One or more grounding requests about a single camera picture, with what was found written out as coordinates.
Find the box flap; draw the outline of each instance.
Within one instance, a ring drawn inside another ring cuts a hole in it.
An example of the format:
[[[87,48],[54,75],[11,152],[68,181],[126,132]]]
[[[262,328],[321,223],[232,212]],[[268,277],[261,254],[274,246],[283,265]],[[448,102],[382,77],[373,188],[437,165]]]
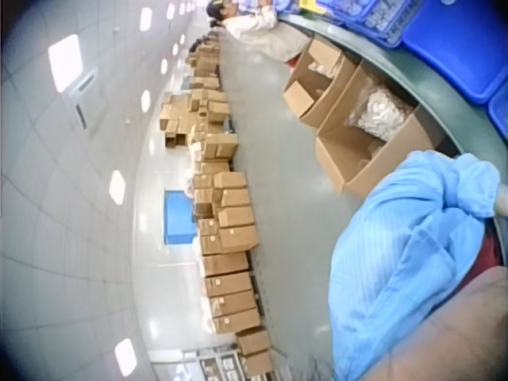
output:
[[[319,37],[315,37],[310,43],[309,54],[328,72],[332,71],[343,55],[340,49]]]
[[[290,110],[297,117],[301,117],[314,104],[312,97],[298,81],[287,88],[283,97],[286,99]]]

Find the blue bin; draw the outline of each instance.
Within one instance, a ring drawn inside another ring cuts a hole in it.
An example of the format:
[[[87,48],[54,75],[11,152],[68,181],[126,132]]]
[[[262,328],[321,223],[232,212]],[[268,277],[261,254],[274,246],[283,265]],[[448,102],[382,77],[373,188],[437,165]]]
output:
[[[496,91],[487,108],[499,135],[508,142],[508,83],[503,83]]]
[[[485,103],[508,75],[508,37],[492,1],[426,0],[402,35],[474,103]]]

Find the dark hair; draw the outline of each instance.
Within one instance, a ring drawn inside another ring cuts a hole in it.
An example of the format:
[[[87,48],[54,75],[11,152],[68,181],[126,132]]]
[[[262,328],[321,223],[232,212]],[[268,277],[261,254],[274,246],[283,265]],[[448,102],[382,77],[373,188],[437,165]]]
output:
[[[222,0],[211,0],[211,2],[208,3],[206,6],[206,14],[208,14],[208,17],[212,17],[218,22],[224,20],[224,16],[222,16],[221,10],[224,9],[224,3]]]
[[[212,21],[210,21],[210,28],[215,28],[216,26],[220,26],[220,27],[222,27],[221,22],[219,22],[219,21],[217,21],[217,20],[212,20]]]

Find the floor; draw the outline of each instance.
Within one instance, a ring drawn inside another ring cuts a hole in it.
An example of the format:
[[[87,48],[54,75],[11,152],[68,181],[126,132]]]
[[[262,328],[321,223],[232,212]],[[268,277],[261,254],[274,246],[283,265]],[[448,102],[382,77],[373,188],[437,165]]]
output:
[[[221,78],[260,235],[253,265],[274,346],[294,369],[331,364],[327,305],[333,246],[360,200],[338,197],[314,154],[314,132],[283,100],[289,69],[224,37]]]

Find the open cardboard box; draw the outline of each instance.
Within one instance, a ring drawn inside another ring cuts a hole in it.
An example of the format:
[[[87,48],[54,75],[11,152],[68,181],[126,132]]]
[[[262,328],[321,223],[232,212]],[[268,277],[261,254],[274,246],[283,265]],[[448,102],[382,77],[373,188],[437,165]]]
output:
[[[333,80],[309,69],[316,62],[327,71],[339,65]],[[328,41],[315,37],[303,50],[286,88],[284,99],[302,123],[318,129],[330,107],[342,94],[358,64],[358,60]]]
[[[409,101],[414,106],[413,113],[387,143],[348,125],[351,112],[367,99],[370,89],[382,83],[408,101],[409,96],[402,89],[364,61],[317,131],[317,160],[338,193],[347,187],[360,197],[367,197],[410,152],[435,149],[445,138],[437,123],[415,101]]]

